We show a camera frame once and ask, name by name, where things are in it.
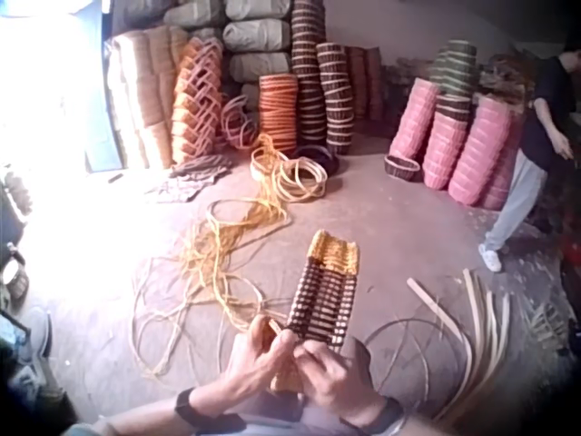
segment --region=black shirt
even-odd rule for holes
[[[533,101],[537,98],[547,100],[553,122],[563,132],[569,114],[576,110],[576,100],[571,75],[558,57],[551,57],[543,63],[537,78]],[[545,171],[549,170],[556,156],[553,144],[545,127],[539,121],[535,108],[527,114],[520,148],[528,159]]]

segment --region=woven basket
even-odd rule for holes
[[[384,161],[385,172],[397,179],[409,182],[419,172],[419,163],[411,159],[406,159],[405,157],[388,154],[385,156]]]

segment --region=finger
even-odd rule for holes
[[[310,354],[304,346],[300,345],[294,349],[294,361],[302,379],[307,380],[311,385],[321,385],[327,380],[325,368]]]
[[[343,372],[347,369],[343,359],[323,342],[305,341],[305,350],[311,353],[315,359],[323,364],[325,369],[331,373]]]
[[[264,324],[268,318],[264,315],[256,315],[248,328],[248,335],[251,340],[252,348],[255,350],[262,349],[262,335],[264,334]]]
[[[264,355],[264,360],[271,367],[278,368],[285,359],[292,356],[292,350],[299,338],[290,330],[283,330],[274,341],[271,349]]]

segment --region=unfinished weaving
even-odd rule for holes
[[[358,272],[357,244],[319,230],[310,243],[286,327],[302,340],[324,342],[333,351],[340,352],[347,334]],[[273,379],[271,389],[302,391],[292,363]]]

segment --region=concrete floor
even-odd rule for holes
[[[324,198],[292,205],[294,223],[262,246],[254,246],[251,261],[245,262],[250,250],[240,253],[233,266],[240,266],[239,273],[266,295],[290,298],[318,229],[356,241],[361,266],[350,333],[360,339],[396,319],[435,320],[407,288],[409,277],[421,282],[471,335],[468,298],[459,278],[464,268],[474,270],[495,294],[513,294],[509,354],[492,395],[522,404],[520,399],[543,377],[538,367],[549,371],[555,359],[555,347],[531,339],[521,318],[523,307],[535,307],[549,298],[556,298],[557,306],[562,303],[552,245],[525,226],[509,245],[505,271],[490,274],[479,258],[477,245],[494,222],[493,213],[463,207],[446,193],[434,192],[421,183],[387,177],[382,155],[377,154],[383,148],[379,140],[360,137],[355,147],[359,155],[343,160],[341,172],[329,181]],[[209,382],[218,375],[218,360],[222,366],[227,362],[235,334],[225,323],[222,355],[218,356],[219,308],[193,307],[186,322],[195,343],[191,356],[188,342],[180,341],[171,369],[161,381],[142,376],[130,348],[132,281],[139,282],[150,259],[156,258],[151,261],[145,284],[151,296],[148,303],[167,308],[179,302],[184,282],[178,266],[159,258],[173,257],[180,251],[179,237],[203,217],[207,204],[219,198],[254,195],[258,190],[248,165],[241,164],[192,203],[148,204],[140,194],[147,187],[142,183],[145,176],[153,174],[135,173],[113,184],[105,183],[103,177],[89,177],[70,192],[51,196],[47,202],[50,207],[38,206],[21,245],[32,279],[25,307],[42,305],[50,311],[54,326],[51,366],[83,421]],[[233,218],[243,208],[223,212],[224,217]],[[566,311],[566,305],[562,307],[561,312]],[[170,329],[166,323],[146,330],[142,353],[151,365],[161,358]],[[462,358],[431,326],[413,322],[409,329],[418,337],[428,360],[428,401],[423,401],[426,383],[422,362],[409,335],[381,391],[430,415],[455,390]],[[376,383],[385,378],[403,332],[401,324],[393,326],[369,344]],[[499,405],[495,401],[484,403]],[[498,413],[495,420],[501,420]]]

